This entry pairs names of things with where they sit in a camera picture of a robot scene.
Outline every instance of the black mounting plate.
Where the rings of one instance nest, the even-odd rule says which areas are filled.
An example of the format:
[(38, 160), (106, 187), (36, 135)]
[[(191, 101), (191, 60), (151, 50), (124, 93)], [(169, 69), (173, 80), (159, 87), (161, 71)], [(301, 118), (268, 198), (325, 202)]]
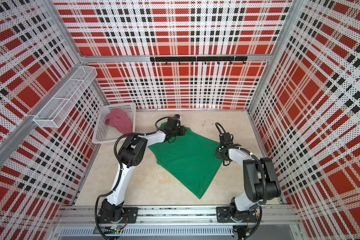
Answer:
[[(242, 222), (257, 222), (257, 218), (253, 215), (252, 212), (243, 212), (241, 216), (243, 216)], [(229, 207), (216, 207), (216, 217), (217, 222), (225, 223), (225, 222), (235, 222), (231, 219), (231, 213), (229, 211)]]
[[(137, 207), (123, 207), (124, 213), (128, 215), (128, 223), (136, 223)], [(97, 217), (99, 223), (111, 223), (109, 217), (106, 214), (102, 214), (100, 217)], [(118, 223), (126, 223), (127, 217), (123, 217)]]

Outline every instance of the pink cloth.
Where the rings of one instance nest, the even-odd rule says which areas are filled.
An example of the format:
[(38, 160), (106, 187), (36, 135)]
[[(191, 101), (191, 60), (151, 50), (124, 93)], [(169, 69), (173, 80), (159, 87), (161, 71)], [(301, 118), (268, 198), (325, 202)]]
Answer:
[(106, 116), (105, 124), (111, 127), (115, 127), (123, 135), (133, 131), (133, 124), (128, 115), (120, 110), (113, 109), (112, 112)]

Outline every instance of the wire mesh shelf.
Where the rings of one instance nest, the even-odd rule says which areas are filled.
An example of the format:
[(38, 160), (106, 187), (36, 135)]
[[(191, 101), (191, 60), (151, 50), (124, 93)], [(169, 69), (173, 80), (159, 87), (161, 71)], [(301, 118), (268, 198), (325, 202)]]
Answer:
[(78, 67), (33, 121), (40, 127), (59, 128), (96, 76), (94, 67)]

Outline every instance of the perforated panel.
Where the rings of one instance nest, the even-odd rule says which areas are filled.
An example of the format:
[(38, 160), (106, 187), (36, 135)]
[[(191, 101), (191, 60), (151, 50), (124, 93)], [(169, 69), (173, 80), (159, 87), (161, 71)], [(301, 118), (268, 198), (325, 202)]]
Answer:
[(195, 63), (95, 63), (110, 103), (138, 108), (246, 109), (265, 61)]
[(360, 1), (306, 1), (255, 123), (314, 239), (360, 238)]
[(0, 143), (75, 65), (38, 1), (0, 1)]
[(0, 168), (0, 239), (43, 239), (94, 150), (101, 102), (90, 86), (58, 129), (35, 127)]
[(271, 53), (292, 0), (53, 0), (82, 55)]

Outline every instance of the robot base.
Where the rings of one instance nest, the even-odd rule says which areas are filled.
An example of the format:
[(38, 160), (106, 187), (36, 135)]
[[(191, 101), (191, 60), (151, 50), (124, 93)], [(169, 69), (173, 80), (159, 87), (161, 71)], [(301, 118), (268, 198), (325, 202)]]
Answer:
[(238, 212), (240, 219), (235, 219), (234, 216), (231, 217), (231, 212), (229, 207), (216, 207), (216, 217), (217, 222), (226, 223), (226, 222), (257, 222), (257, 218), (254, 215), (254, 211), (245, 211)]
[[(124, 213), (128, 216), (128, 223), (136, 223), (138, 209), (137, 207), (123, 207)], [(110, 217), (104, 214), (102, 210), (99, 211), (99, 215), (97, 217), (99, 223), (112, 223)], [(126, 221), (127, 217), (124, 215), (118, 223), (126, 223)]]

